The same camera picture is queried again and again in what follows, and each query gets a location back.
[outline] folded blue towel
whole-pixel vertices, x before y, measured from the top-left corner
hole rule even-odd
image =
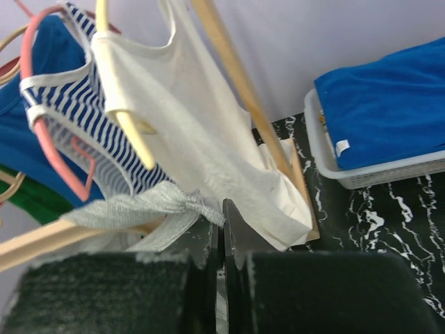
[[[445,149],[445,38],[315,80],[348,170]]]

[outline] white plastic basket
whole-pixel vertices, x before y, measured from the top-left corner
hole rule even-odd
[[[312,156],[321,175],[347,189],[409,179],[445,171],[445,151],[353,170],[340,170],[320,122],[320,100],[315,89],[305,97],[305,122]]]

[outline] fabric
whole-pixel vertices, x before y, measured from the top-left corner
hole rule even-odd
[[[122,130],[106,117],[101,81],[89,47],[89,39],[95,32],[94,20],[70,3],[63,6],[67,12],[66,24],[76,32],[82,47],[61,20],[54,23],[55,29],[65,36],[65,44],[74,49],[71,57],[76,55],[82,61],[70,71],[21,81],[29,126],[32,129],[34,120],[43,116],[57,148],[85,171],[89,163],[74,151],[71,139],[77,136],[87,143],[80,146],[96,161],[94,180],[105,198],[119,193],[140,193],[167,176],[158,166],[147,170]]]
[[[186,194],[176,184],[164,181],[135,196],[117,195],[109,200],[94,201],[61,218],[87,228],[123,230],[166,216],[158,228],[128,249],[163,251],[183,235],[200,215],[218,226],[223,226],[225,221],[219,207],[214,207],[199,194]]]
[[[389,252],[251,252],[242,272],[227,274],[249,291],[229,295],[229,309],[242,305],[230,333],[237,321],[257,334],[441,333],[419,281]]]
[[[441,38],[315,80],[341,169],[445,148],[444,55]]]
[[[45,18],[39,26],[33,46],[33,69],[36,75],[73,70],[85,62],[80,47],[70,42],[69,33],[60,29],[62,22],[55,16]],[[27,177],[44,184],[74,207],[85,204],[51,167],[42,152],[37,137],[29,130],[16,75],[0,89],[0,164],[20,170]],[[74,162],[63,157],[73,172],[85,181],[86,173]],[[90,199],[103,198],[93,183]]]
[[[287,177],[267,169],[248,114],[200,40],[184,1],[160,4],[171,31],[163,47],[111,32],[94,35],[106,112],[113,117],[115,110],[130,110],[156,129],[145,140],[184,191],[197,187],[220,203],[231,198],[277,249],[305,242],[308,206]]]
[[[1,165],[0,170],[10,175],[17,174],[16,171]],[[0,181],[0,193],[9,187],[9,184]],[[8,199],[8,202],[28,212],[42,225],[57,220],[61,214],[73,209],[71,203],[62,196],[29,177],[25,177],[19,190]]]

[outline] black marble surface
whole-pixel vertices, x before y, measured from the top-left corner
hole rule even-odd
[[[281,139],[296,141],[321,233],[293,250],[397,254],[445,333],[445,173],[348,190],[318,172],[303,115],[277,121],[274,128]]]

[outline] clothing tag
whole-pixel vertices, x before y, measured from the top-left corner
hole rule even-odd
[[[340,157],[341,153],[348,148],[350,148],[350,145],[347,139],[344,141],[337,141],[337,144],[335,145],[335,152],[337,153],[337,156]]]

